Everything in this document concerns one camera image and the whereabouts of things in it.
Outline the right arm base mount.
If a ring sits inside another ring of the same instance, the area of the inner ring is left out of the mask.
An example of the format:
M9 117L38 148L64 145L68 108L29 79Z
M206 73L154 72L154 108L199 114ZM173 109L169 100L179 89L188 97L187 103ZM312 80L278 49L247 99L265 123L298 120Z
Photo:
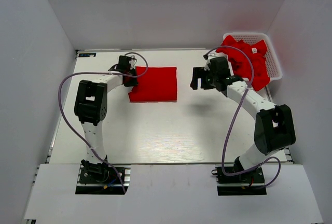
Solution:
M226 176L223 174L221 167L216 167L211 171L211 174L216 177L218 196L267 194L262 168L237 176Z

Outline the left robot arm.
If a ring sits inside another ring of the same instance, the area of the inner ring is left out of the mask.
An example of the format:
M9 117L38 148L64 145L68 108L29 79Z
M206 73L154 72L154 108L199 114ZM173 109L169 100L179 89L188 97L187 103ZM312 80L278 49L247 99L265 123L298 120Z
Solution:
M81 80L78 85L74 114L83 128L87 151L81 164L99 182L106 181L110 171L106 164L107 154L102 135L103 120L108 109L107 95L119 86L138 85L136 61L134 55L121 55L107 74L93 80Z

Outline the white plastic basket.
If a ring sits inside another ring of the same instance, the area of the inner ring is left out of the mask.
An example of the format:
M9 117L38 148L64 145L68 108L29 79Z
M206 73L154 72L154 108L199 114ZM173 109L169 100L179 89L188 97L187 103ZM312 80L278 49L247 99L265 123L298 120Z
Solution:
M267 46L266 58L266 69L270 81L279 80L282 78L283 73L281 70L278 56L274 50L273 44L268 35L259 32L230 32L223 35L223 39L227 36L232 36L236 41L243 40L245 43L253 45L263 40Z

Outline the red t shirt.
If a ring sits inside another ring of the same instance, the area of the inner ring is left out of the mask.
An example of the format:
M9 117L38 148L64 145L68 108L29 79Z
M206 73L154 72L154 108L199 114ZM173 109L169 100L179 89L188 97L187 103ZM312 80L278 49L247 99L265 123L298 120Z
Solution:
M149 67L128 93L130 103L177 101L177 67Z

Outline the blue table label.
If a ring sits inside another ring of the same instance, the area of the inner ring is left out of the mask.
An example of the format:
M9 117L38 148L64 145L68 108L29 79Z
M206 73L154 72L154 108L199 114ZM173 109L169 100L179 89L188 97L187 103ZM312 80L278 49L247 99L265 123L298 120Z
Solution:
M96 57L96 53L79 53L80 58Z

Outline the red t shirts pile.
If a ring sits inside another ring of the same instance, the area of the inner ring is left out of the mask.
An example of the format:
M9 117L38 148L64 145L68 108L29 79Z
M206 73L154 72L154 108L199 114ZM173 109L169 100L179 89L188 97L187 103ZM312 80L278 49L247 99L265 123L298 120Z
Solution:
M232 36L227 36L222 42L222 47L215 52L228 56L235 75L252 79L255 91L260 91L270 82L265 58L267 45L263 40L250 45L243 40L236 41Z

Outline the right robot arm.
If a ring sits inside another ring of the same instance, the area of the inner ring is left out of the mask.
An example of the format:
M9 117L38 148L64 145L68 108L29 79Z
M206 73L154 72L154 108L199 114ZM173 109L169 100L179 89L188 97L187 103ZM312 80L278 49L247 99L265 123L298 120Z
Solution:
M250 83L241 76L234 75L226 57L208 59L204 67L192 70L192 89L215 89L238 104L226 139L229 139L232 127L240 109L244 109L255 121L254 143L233 164L233 171L227 172L222 166L222 175L235 177L241 182L248 181L274 154L291 146L296 141L291 109L286 105L276 105L265 100Z

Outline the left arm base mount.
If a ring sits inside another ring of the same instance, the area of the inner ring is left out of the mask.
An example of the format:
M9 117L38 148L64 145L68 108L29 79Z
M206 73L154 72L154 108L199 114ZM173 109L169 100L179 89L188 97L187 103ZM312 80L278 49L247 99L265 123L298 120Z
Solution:
M121 181L111 167L97 168L91 166L88 169L80 166L76 195L125 195Z

